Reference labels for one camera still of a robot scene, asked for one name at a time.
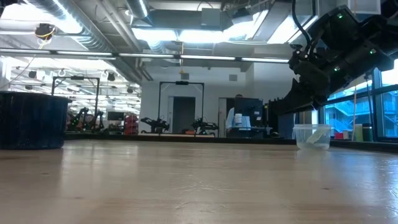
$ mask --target computer monitor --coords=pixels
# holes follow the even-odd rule
[[[108,121],[124,121],[124,112],[108,112]]]
[[[250,117],[252,127],[264,127],[262,123],[262,107],[262,99],[237,97],[235,98],[234,113]]]

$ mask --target door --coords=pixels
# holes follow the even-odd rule
[[[218,137],[225,138],[225,121],[227,117],[226,98],[218,99]]]
[[[174,96],[169,96],[169,102],[167,103],[167,122],[170,125],[168,133],[172,133],[173,130],[173,108],[174,108]]]
[[[218,99],[218,137],[225,138],[225,122],[228,117],[229,110],[234,107],[235,98],[219,98]]]
[[[173,101],[173,133],[180,133],[183,129],[193,130],[195,120],[195,97],[175,96]]]

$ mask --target black cylinder bin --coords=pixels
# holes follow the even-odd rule
[[[63,146],[68,99],[0,91],[0,149],[57,149]]]

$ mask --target table surface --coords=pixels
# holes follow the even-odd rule
[[[295,146],[67,141],[0,151],[2,223],[397,223],[398,157]]]

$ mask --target doorway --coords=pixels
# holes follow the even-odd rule
[[[235,98],[219,98],[218,99],[218,137],[225,138],[225,122],[228,117],[229,110],[235,106]]]
[[[172,132],[180,133],[183,129],[193,130],[195,120],[195,97],[173,97]]]

